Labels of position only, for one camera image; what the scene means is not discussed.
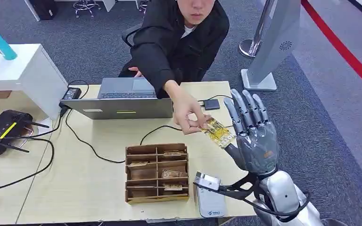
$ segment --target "silver robotic finger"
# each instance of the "silver robotic finger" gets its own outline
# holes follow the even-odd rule
[[[268,122],[268,115],[267,115],[267,109],[264,106],[262,100],[257,94],[253,94],[253,99],[256,101],[257,105],[259,106],[259,112],[262,115],[262,119],[264,122]]]
[[[246,100],[248,102],[248,105],[252,110],[253,117],[255,118],[255,123],[256,124],[261,123],[262,118],[260,117],[259,110],[257,109],[256,103],[253,100],[252,96],[250,95],[250,93],[247,90],[243,90],[242,94],[245,96],[245,98],[246,98]]]
[[[230,98],[225,98],[224,104],[227,107],[228,112],[230,113],[235,132],[237,134],[244,132],[241,119],[238,117],[237,110],[235,110],[235,106],[234,106],[232,100]]]
[[[249,111],[247,110],[246,104],[245,104],[244,100],[242,99],[241,95],[238,93],[238,91],[236,89],[231,89],[231,95],[232,95],[232,98],[234,99],[234,102],[238,103],[239,112],[244,119],[246,128],[254,127],[253,120],[250,117]]]

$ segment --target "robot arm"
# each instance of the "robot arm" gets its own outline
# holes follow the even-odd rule
[[[198,172],[194,184],[253,205],[268,226],[322,226],[318,211],[309,202],[310,194],[306,197],[288,173],[277,169],[277,133],[260,97],[244,90],[245,102],[235,89],[231,94],[233,101],[226,98],[224,103],[237,134],[238,147],[230,144],[224,150],[241,170],[249,173],[233,185],[222,186],[218,178]],[[247,182],[252,187],[242,189]],[[246,199],[251,193],[256,198],[253,202]]]

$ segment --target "black jacket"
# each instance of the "black jacket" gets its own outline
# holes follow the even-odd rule
[[[216,0],[212,12],[188,36],[184,34],[184,17],[175,0],[152,0],[142,27],[135,33],[132,60],[155,88],[158,98],[167,97],[163,90],[168,80],[201,81],[227,36],[230,23]]]

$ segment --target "red floor stripe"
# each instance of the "red floor stripe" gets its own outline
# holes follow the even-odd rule
[[[313,6],[310,5],[308,0],[302,0],[302,6],[306,9],[307,13],[317,24],[318,28],[327,37],[328,41],[334,46],[339,54],[347,61],[347,63],[356,71],[362,78],[362,63],[349,51],[349,49],[341,42],[341,40],[334,34],[334,32],[327,26],[320,15],[316,12]]]

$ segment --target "wooden card holder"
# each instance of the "wooden card holder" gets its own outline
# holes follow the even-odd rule
[[[127,147],[125,163],[127,203],[188,200],[188,152],[185,144]]]

